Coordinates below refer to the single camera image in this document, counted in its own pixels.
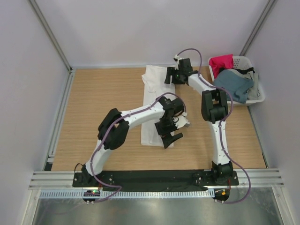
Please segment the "white t shirt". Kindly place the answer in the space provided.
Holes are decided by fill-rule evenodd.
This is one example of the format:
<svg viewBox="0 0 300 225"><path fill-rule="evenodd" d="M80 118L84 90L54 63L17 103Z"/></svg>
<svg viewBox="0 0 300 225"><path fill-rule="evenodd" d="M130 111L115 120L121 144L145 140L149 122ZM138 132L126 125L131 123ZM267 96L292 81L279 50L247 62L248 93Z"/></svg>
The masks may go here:
<svg viewBox="0 0 300 225"><path fill-rule="evenodd" d="M167 68L147 65L142 75L144 83L143 105L152 104L157 97L164 93L175 93L175 85L165 84ZM141 145L163 147L163 141L158 135L155 123L151 120L141 125Z"/></svg>

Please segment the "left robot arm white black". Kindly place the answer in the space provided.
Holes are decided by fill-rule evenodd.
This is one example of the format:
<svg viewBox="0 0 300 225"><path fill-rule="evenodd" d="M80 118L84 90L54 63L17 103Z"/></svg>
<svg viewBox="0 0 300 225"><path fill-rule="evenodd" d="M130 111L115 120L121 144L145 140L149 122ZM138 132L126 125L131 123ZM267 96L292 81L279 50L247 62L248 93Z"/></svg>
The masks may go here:
<svg viewBox="0 0 300 225"><path fill-rule="evenodd" d="M183 100L180 97L171 100L165 94L133 110L111 109L98 127L97 145L89 161L82 166L79 183L85 187L94 187L101 182L98 175L103 171L112 151L124 144L129 130L154 120L155 129L166 149L183 137L182 133L173 135L173 132L189 125L186 116Z"/></svg>

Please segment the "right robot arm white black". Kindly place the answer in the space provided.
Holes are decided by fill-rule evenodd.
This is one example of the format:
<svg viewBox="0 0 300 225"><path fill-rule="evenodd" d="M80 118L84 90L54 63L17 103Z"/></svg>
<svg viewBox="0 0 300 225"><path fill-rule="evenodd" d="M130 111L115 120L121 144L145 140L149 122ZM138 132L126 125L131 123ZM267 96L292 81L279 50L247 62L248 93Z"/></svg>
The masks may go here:
<svg viewBox="0 0 300 225"><path fill-rule="evenodd" d="M209 124L214 148L211 176L215 183L226 184L233 175L225 134L229 113L227 94L205 80L198 70L193 70L189 58L177 57L174 61L176 65L167 68L165 83L186 84L201 95L201 114Z"/></svg>

